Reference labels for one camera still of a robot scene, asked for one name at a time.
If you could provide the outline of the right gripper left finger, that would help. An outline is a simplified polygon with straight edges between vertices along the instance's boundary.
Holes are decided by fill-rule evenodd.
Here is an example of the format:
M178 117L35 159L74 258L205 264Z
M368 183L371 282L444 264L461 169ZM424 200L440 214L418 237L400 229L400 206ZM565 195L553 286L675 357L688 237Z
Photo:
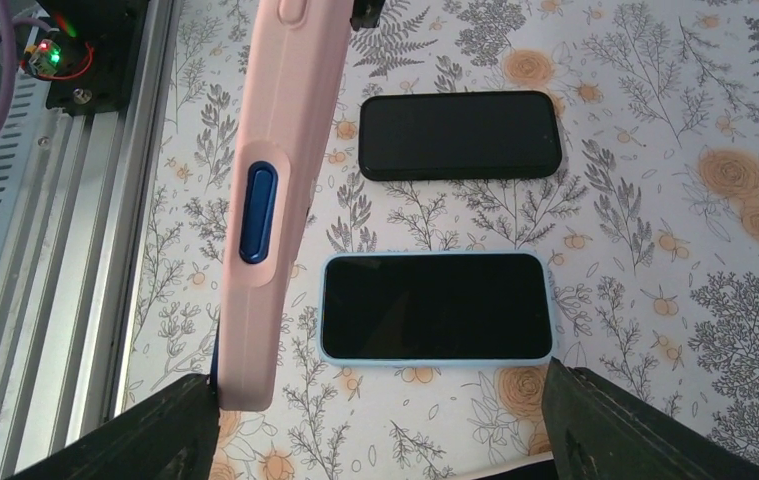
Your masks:
M219 409L206 374L187 374L13 480L207 479Z

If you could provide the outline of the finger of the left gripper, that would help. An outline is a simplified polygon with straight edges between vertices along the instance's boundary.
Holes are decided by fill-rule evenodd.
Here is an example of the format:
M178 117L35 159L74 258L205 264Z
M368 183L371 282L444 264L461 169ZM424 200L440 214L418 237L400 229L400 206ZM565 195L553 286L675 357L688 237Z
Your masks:
M353 30L375 29L380 23L380 17L385 0L354 0L350 25Z

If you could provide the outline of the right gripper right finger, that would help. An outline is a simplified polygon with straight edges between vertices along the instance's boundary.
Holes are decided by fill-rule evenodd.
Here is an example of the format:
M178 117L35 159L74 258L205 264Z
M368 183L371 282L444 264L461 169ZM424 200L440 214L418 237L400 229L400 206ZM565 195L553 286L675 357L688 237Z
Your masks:
M759 479L759 465L588 368L552 359L542 413L561 479Z

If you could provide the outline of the pink phone case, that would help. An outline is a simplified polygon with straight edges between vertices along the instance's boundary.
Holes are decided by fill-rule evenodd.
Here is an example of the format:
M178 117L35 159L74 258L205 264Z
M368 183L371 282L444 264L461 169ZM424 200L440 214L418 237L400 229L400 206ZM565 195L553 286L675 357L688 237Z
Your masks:
M282 313L336 109L352 8L349 1L263 1L254 22L230 202L240 166L276 167Z

